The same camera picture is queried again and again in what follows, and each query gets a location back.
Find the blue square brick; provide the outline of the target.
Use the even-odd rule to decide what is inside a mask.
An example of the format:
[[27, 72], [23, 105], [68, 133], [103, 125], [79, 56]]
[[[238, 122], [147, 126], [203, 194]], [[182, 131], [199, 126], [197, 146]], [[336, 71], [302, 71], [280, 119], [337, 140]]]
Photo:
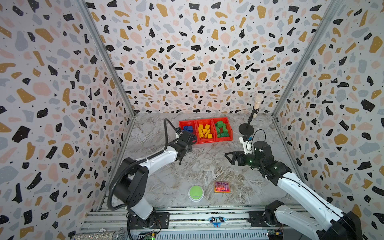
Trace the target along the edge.
[[184, 126], [183, 130], [187, 131], [189, 133], [193, 133], [194, 132], [194, 128], [192, 126]]

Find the dark green long brick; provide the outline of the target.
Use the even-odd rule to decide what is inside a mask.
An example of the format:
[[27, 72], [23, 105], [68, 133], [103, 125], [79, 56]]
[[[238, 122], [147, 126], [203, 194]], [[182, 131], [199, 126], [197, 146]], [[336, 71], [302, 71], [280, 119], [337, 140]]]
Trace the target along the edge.
[[216, 133], [217, 133], [217, 138], [221, 138], [221, 129], [219, 127], [216, 127]]

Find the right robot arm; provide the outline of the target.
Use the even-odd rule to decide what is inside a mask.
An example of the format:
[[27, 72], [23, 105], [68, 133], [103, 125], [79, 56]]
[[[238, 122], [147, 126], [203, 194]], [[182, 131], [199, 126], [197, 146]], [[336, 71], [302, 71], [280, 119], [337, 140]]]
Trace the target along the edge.
[[265, 207], [262, 223], [270, 227], [278, 224], [289, 226], [311, 240], [361, 240], [360, 218], [352, 211], [346, 213], [324, 200], [303, 183], [283, 162], [276, 161], [271, 146], [264, 141], [253, 144], [252, 150], [244, 143], [243, 151], [229, 152], [225, 158], [231, 165], [248, 166], [258, 171], [293, 197], [308, 213], [307, 217], [291, 209], [281, 201]]

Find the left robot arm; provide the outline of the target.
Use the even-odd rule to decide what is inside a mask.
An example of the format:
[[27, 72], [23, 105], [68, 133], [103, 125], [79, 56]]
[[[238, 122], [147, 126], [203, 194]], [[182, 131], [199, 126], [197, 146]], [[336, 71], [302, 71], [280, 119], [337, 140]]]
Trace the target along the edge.
[[182, 162], [198, 137], [181, 128], [176, 128], [169, 119], [164, 120], [165, 145], [158, 152], [139, 160], [126, 158], [120, 164], [109, 186], [107, 206], [110, 211], [126, 209], [143, 221], [153, 219], [154, 207], [144, 198], [150, 175], [162, 167]]

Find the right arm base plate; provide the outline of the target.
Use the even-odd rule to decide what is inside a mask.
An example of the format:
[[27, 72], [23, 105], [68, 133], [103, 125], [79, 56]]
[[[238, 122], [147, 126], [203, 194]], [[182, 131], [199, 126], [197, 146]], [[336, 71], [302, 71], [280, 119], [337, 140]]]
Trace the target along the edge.
[[265, 211], [250, 211], [247, 222], [252, 227], [281, 227], [282, 224], [278, 222], [276, 216], [272, 212]]

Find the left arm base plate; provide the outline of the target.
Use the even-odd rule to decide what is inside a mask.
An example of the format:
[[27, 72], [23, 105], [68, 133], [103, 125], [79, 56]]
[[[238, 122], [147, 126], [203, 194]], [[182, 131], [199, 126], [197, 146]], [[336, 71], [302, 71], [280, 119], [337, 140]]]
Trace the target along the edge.
[[127, 221], [127, 228], [130, 230], [150, 230], [168, 229], [170, 223], [170, 213], [152, 213], [147, 219], [142, 219], [138, 215], [132, 216]]

